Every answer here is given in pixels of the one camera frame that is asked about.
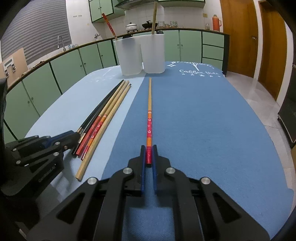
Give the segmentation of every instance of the table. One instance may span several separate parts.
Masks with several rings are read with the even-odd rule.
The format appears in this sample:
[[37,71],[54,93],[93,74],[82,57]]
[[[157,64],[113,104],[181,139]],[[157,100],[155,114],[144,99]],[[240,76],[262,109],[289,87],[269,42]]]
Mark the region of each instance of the table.
[[[110,177],[146,145],[148,79],[152,78],[153,144],[188,177],[211,178],[273,237],[288,218],[293,191],[287,188],[275,147],[243,97],[208,64],[166,62],[162,74],[122,76],[120,66],[88,74],[65,92],[27,136],[76,130],[122,79],[132,84],[86,170]],[[65,152],[65,169],[37,199],[41,217],[79,185],[80,159]],[[122,240],[174,240],[170,200],[153,192],[146,170],[145,195],[127,199]]]

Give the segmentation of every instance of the white cup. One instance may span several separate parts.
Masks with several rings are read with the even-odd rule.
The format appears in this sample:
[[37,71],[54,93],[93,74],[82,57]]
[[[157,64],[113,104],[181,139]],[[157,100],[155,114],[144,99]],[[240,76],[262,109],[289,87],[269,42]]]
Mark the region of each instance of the white cup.
[[142,56],[136,37],[115,40],[114,44],[122,74],[139,74],[142,71]]
[[140,40],[144,71],[148,74],[160,74],[165,71],[164,34],[137,36]]

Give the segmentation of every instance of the chopstick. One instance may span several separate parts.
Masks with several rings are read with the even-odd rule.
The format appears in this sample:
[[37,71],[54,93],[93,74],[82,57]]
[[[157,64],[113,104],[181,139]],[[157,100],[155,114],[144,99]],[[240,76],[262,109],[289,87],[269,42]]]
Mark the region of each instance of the chopstick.
[[117,100],[115,106],[112,108],[110,114],[108,115],[108,117],[107,117],[106,120],[104,121],[104,123],[103,123],[101,129],[99,130],[98,134],[96,135],[96,137],[95,137],[95,139],[94,139],[92,145],[90,146],[90,148],[89,148],[87,154],[85,155],[85,158],[84,158],[83,161],[81,162],[80,167],[79,167],[79,169],[78,169],[78,171],[77,171],[77,173],[76,173],[76,176],[75,176],[79,181],[82,180],[82,177],[83,177],[83,175],[84,175],[84,173],[85,173],[85,170],[86,170],[86,168],[87,168],[87,165],[89,164],[89,161],[90,161],[90,159],[91,159],[91,157],[92,157],[92,155],[93,155],[93,153],[94,153],[94,151],[95,151],[97,145],[99,144],[99,142],[100,142],[100,140],[101,140],[101,138],[102,138],[102,136],[103,136],[103,134],[104,134],[106,128],[108,127],[110,121],[112,120],[112,118],[113,118],[115,112],[117,111],[118,107],[119,107],[120,104],[122,103],[124,97],[126,96],[126,93],[129,91],[130,87],[131,87],[131,84],[129,84],[129,85],[125,88],[125,90],[123,91],[123,93],[121,94],[121,96],[119,97],[119,99]]
[[154,34],[154,31],[155,31],[156,12],[157,12],[157,2],[154,2],[154,10],[153,10],[153,20],[152,20],[152,31],[151,31],[151,34]]
[[102,16],[103,16],[103,18],[105,19],[105,21],[106,21],[106,23],[107,23],[107,25],[108,25],[108,27],[109,27],[111,33],[113,34],[115,40],[118,40],[118,38],[117,38],[117,36],[116,36],[116,34],[115,34],[113,28],[111,27],[111,24],[109,23],[109,21],[108,21],[108,19],[107,19],[107,17],[106,17],[106,15],[105,15],[104,13],[102,13]]
[[82,125],[80,126],[80,128],[77,130],[78,133],[79,133],[79,130],[81,131],[81,133],[80,133],[81,136],[80,136],[80,139],[78,140],[77,145],[73,148],[72,155],[75,155],[76,151],[78,150],[78,148],[80,146],[81,141],[83,140],[83,138],[86,135],[86,133],[89,131],[91,125],[93,124],[93,122],[95,121],[95,119],[98,117],[99,113],[102,111],[102,109],[104,108],[104,106],[108,103],[108,101],[110,100],[110,98],[112,97],[112,95],[119,88],[119,86],[121,85],[122,82],[123,82],[123,80],[120,81],[118,83],[118,85],[116,85],[113,88],[113,90],[111,90],[106,95],[106,97],[97,105],[97,107],[92,111],[92,113],[86,118],[86,120],[82,123]]
[[87,151],[89,150],[89,147],[91,146],[94,138],[96,137],[98,131],[100,130],[102,124],[104,123],[104,121],[106,120],[107,116],[110,114],[112,108],[115,106],[117,100],[119,99],[119,97],[121,96],[122,92],[125,90],[126,86],[128,85],[129,81],[126,81],[125,84],[123,85],[123,87],[120,89],[120,91],[118,92],[118,94],[116,95],[116,97],[114,98],[114,100],[112,101],[112,103],[110,104],[110,106],[108,107],[108,109],[106,110],[106,112],[104,113],[103,117],[101,118],[100,122],[97,124],[95,130],[93,131],[90,140],[88,141],[83,154],[81,156],[81,160],[83,161]]
[[120,86],[118,87],[118,89],[114,92],[114,94],[112,95],[112,97],[108,100],[108,102],[106,103],[106,105],[104,106],[104,108],[101,110],[100,114],[97,116],[97,118],[95,119],[95,121],[91,124],[91,127],[89,128],[88,132],[85,134],[83,140],[81,141],[81,144],[79,146],[79,148],[76,151],[76,155],[80,156],[85,148],[85,146],[87,145],[93,131],[95,130],[95,128],[97,127],[98,123],[100,122],[101,117],[104,115],[105,111],[108,109],[108,107],[110,106],[110,104],[113,102],[114,98],[117,96],[118,92],[120,92],[120,90],[122,89],[122,87],[125,84],[125,80],[121,82]]
[[151,167],[152,152],[152,79],[149,78],[148,88],[148,118],[147,118],[147,150],[146,150],[146,166]]

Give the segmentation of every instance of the kitchen counter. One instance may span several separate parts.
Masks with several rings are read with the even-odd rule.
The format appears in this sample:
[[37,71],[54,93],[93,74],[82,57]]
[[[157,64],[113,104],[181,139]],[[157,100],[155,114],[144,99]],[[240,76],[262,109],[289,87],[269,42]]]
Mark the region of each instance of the kitchen counter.
[[[210,33],[215,33],[215,34],[227,35],[227,34],[224,34],[224,33],[221,33],[221,32],[217,32],[217,31],[205,30],[205,29],[198,29],[198,28],[157,28],[156,30],[191,30],[191,31],[204,31],[204,32],[210,32]],[[151,30],[140,30],[140,31],[134,32],[132,34],[145,33],[145,32],[150,32],[150,31]],[[126,33],[126,34],[119,35],[118,38],[123,37],[123,36],[126,36],[126,35],[129,35],[129,34],[131,34],[131,33]],[[34,72],[36,69],[40,68],[41,66],[45,65],[46,63],[48,63],[48,62],[50,62],[50,61],[52,61],[52,60],[54,60],[54,59],[56,59],[56,58],[64,55],[64,54],[67,54],[69,52],[72,52],[74,50],[77,50],[79,48],[82,48],[82,47],[85,47],[85,46],[88,46],[88,45],[91,45],[91,44],[96,44],[96,43],[99,43],[99,42],[107,41],[107,40],[112,40],[112,39],[114,39],[114,38],[112,37],[112,38],[101,39],[101,40],[98,40],[98,41],[89,42],[89,43],[80,45],[78,47],[75,47],[73,49],[67,50],[65,52],[61,52],[61,53],[59,53],[59,54],[57,54],[57,55],[55,55],[55,56],[47,59],[46,61],[42,61],[39,64],[35,65],[30,70],[28,70],[25,73],[23,73],[20,78],[16,79],[10,86],[8,86],[8,91],[10,91],[13,87],[15,87],[20,81],[22,81],[29,74],[31,74],[32,72]]]

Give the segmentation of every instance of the orange thermos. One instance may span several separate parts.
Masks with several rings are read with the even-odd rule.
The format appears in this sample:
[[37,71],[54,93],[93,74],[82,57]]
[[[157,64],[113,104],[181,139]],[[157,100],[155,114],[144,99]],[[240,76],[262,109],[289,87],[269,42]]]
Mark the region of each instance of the orange thermos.
[[222,22],[221,20],[219,20],[219,18],[217,17],[217,15],[215,14],[213,16],[213,30],[214,31],[219,31],[220,32],[220,27],[222,26]]

